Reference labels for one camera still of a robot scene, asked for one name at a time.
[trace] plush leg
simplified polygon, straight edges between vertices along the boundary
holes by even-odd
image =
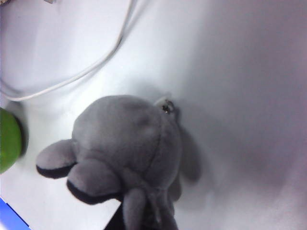
[[[161,223],[163,230],[178,230],[176,221],[174,219],[173,203],[168,195],[168,192],[163,192],[158,199]]]
[[[134,188],[125,194],[123,216],[126,230],[141,230],[147,199],[142,189]]]
[[[67,176],[76,163],[71,148],[71,139],[61,140],[45,148],[36,159],[37,171],[45,177],[60,178]]]
[[[76,164],[68,174],[67,186],[76,198],[87,204],[121,199],[118,177],[105,163],[95,159]]]

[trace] gray plush toy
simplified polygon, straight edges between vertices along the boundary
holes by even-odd
[[[69,190],[85,203],[122,201],[126,230],[177,230],[167,193],[181,157],[172,110],[168,100],[152,105],[128,95],[101,98],[76,119],[71,139],[38,155],[37,170],[67,176]]]

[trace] dark fabric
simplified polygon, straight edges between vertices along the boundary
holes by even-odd
[[[49,170],[49,169],[42,169],[39,166],[36,166],[36,170],[45,177],[59,179],[59,178],[67,176],[72,167],[73,165]]]
[[[67,187],[70,190],[70,192],[79,200],[89,204],[89,205],[95,205],[98,203],[103,203],[110,199],[117,199],[118,201],[122,201],[122,194],[116,193],[116,194],[108,194],[108,195],[102,195],[102,196],[90,196],[79,189],[77,189],[70,181],[67,181]]]

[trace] white surface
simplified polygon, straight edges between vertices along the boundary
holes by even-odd
[[[7,230],[6,227],[4,227],[0,222],[0,230]]]
[[[86,67],[109,49],[127,3],[12,1],[1,9],[3,79],[36,90]],[[34,230],[101,229],[118,203],[77,201],[65,179],[36,173],[36,155],[69,137],[96,98],[170,93],[199,163],[184,162],[179,228],[306,230],[307,1],[139,1],[136,16],[93,77],[11,106],[30,138],[1,195]]]
[[[65,85],[71,84],[81,78],[83,78],[84,76],[88,75],[89,73],[92,73],[94,70],[97,70],[98,67],[102,67],[103,65],[105,65],[112,57],[113,55],[117,52],[118,48],[121,45],[121,42],[123,41],[123,35],[124,32],[127,29],[127,25],[130,21],[130,17],[132,16],[132,11],[133,11],[133,7],[134,6],[134,0],[130,0],[129,3],[129,7],[127,7],[127,10],[125,12],[125,17],[123,20],[123,23],[121,24],[121,27],[118,29],[118,36],[112,46],[112,48],[102,57],[100,57],[98,60],[96,60],[95,62],[93,62],[91,65],[87,66],[86,68],[82,69],[81,71],[73,74],[71,77],[50,85],[42,90],[33,92],[33,93],[26,93],[23,92],[22,95],[11,95],[9,93],[7,93],[5,90],[1,90],[0,92],[10,101],[13,102],[22,102],[22,101],[26,101],[38,96],[41,96],[43,94],[49,93],[51,91],[57,90],[59,88],[64,87]]]

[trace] blue object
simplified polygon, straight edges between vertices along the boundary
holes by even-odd
[[[2,199],[0,199],[0,224],[6,230],[30,230],[28,224]]]

